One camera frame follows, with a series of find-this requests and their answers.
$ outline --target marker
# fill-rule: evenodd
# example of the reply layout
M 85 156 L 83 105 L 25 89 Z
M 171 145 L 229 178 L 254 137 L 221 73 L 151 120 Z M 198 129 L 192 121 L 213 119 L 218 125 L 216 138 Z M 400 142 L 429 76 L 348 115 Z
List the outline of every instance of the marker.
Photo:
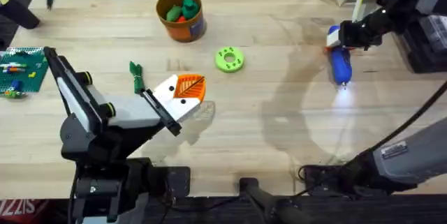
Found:
M 26 68 L 27 65 L 26 64 L 17 63 L 17 62 L 10 62 L 9 64 L 0 64 L 0 67 L 2 67 L 2 68 L 7 68 L 7 67 L 23 67 L 23 68 Z
M 7 67 L 3 70 L 3 73 L 16 73 L 16 72 L 24 72 L 25 69 L 23 68 L 17 68 L 17 67 Z

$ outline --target black floor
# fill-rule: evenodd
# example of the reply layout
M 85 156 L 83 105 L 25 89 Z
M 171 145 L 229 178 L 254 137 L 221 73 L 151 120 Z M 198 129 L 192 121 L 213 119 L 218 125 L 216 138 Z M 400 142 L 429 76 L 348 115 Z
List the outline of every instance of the black floor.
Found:
M 203 209 L 228 198 L 187 198 L 177 201 L 178 209 Z M 66 223 L 66 200 L 51 203 L 56 210 L 46 214 L 46 223 Z M 345 198 L 304 196 L 301 209 L 314 218 L 324 218 L 332 224 L 440 224 L 447 223 L 447 196 L 394 195 L 385 198 L 350 201 Z M 149 201 L 144 224 L 159 224 L 165 208 Z M 261 224 L 257 212 L 247 199 L 240 198 L 205 213 L 183 213 L 170 210 L 164 224 Z
M 31 0 L 20 0 L 28 4 Z M 6 45 L 12 40 L 17 26 L 0 16 L 0 38 Z M 223 198 L 189 198 L 179 200 L 178 207 L 198 208 L 209 206 Z M 57 223 L 64 223 L 66 202 L 53 202 L 62 215 L 50 214 Z M 303 197 L 302 209 L 314 216 L 324 216 L 333 223 L 447 223 L 447 195 L 402 195 L 383 199 L 368 199 L 357 202 L 341 198 Z M 145 223 L 159 223 L 164 208 L 151 201 L 146 210 Z M 224 205 L 206 213 L 185 214 L 170 211 L 165 223 L 261 223 L 256 212 L 245 199 Z

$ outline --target green gear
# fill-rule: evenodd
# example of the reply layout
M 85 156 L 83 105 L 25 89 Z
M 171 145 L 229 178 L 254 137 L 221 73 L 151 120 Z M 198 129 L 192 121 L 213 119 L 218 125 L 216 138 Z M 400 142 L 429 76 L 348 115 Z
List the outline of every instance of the green gear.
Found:
M 234 73 L 244 65 L 244 55 L 236 47 L 223 47 L 216 53 L 217 68 L 225 73 Z

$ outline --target cable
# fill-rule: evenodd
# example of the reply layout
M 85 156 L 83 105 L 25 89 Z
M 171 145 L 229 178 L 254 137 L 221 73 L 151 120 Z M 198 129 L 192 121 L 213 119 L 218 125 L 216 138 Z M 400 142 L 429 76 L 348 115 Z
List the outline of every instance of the cable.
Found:
M 422 114 L 424 114 L 441 96 L 447 91 L 447 81 L 445 81 L 439 89 L 423 104 L 419 110 L 413 114 L 408 120 L 406 120 L 401 126 L 399 126 L 396 130 L 394 130 L 391 134 L 383 138 L 381 141 L 379 141 L 374 146 L 364 150 L 362 153 L 357 155 L 355 158 L 341 166 L 338 170 L 331 172 L 328 176 L 326 176 L 324 179 L 320 180 L 319 182 L 316 182 L 314 185 L 310 186 L 307 189 L 304 189 L 303 191 L 297 193 L 296 195 L 291 197 L 291 200 L 294 200 L 297 197 L 300 197 L 301 195 L 304 195 L 305 193 L 308 193 L 310 190 L 314 189 L 317 186 L 320 186 L 322 183 L 326 182 L 329 179 L 332 179 L 333 177 L 337 176 L 340 171 L 343 169 L 346 169 L 350 164 L 357 161 L 357 159 L 363 157 L 365 154 L 372 153 L 373 151 L 376 151 L 379 147 L 384 145 L 385 143 L 392 140 L 394 137 L 399 135 L 402 131 L 407 129 L 412 123 L 414 123 Z
M 160 220 L 160 224 L 163 224 L 163 222 L 165 221 L 166 216 L 168 215 L 169 210 L 173 207 L 172 202 L 165 207 L 165 214 L 163 215 L 163 217 Z
M 178 212 L 180 212 L 180 213 L 203 213 L 203 212 L 206 212 L 206 211 L 213 210 L 213 209 L 215 209 L 215 208 L 217 208 L 217 207 L 224 206 L 225 204 L 229 204 L 229 203 L 231 203 L 231 202 L 235 202 L 235 201 L 238 200 L 238 199 L 240 199 L 239 196 L 238 196 L 238 197 L 231 198 L 231 199 L 229 199 L 229 200 L 224 200 L 224 201 L 222 201 L 222 202 L 219 202 L 219 203 L 216 203 L 216 204 L 212 205 L 211 207 L 205 207 L 205 208 L 203 208 L 203 209 L 194 209 L 194 208 L 190 208 L 190 209 L 179 209 L 179 208 L 176 208 L 176 207 L 171 207 L 171 209 L 172 209 L 173 211 L 178 211 Z
M 75 176 L 73 177 L 73 183 L 71 184 L 71 191 L 70 191 L 70 197 L 68 199 L 68 213 L 67 213 L 67 223 L 71 224 L 71 221 L 73 220 L 73 201 L 75 199 L 75 190 L 76 190 L 76 180 L 79 176 L 79 168 L 78 164 L 76 163 L 76 170 L 75 170 Z

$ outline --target wooden tabletop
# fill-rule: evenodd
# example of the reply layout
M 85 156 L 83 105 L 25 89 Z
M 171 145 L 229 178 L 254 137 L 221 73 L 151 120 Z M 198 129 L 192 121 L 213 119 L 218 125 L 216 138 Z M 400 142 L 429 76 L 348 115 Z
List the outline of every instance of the wooden tabletop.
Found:
M 105 94 L 133 95 L 129 61 L 154 88 L 172 74 L 207 79 L 200 113 L 182 134 L 160 132 L 132 156 L 156 165 L 191 167 L 191 195 L 234 195 L 240 177 L 257 177 L 275 194 L 303 189 L 304 164 L 340 164 L 378 142 L 410 117 L 447 78 L 413 74 L 392 36 L 367 52 L 352 52 L 353 78 L 335 87 L 323 53 L 330 25 L 352 8 L 335 0 L 203 0 L 207 31 L 198 41 L 168 37 L 157 0 L 33 0 L 42 24 L 19 28 L 12 46 L 51 46 L 74 69 L 88 70 Z M 220 47 L 239 47 L 244 68 L 215 67 Z M 65 110 L 50 72 L 25 100 L 0 100 L 0 199 L 68 197 L 74 163 L 62 159 Z M 447 96 L 402 136 L 447 115 Z M 447 193 L 437 177 L 409 193 Z

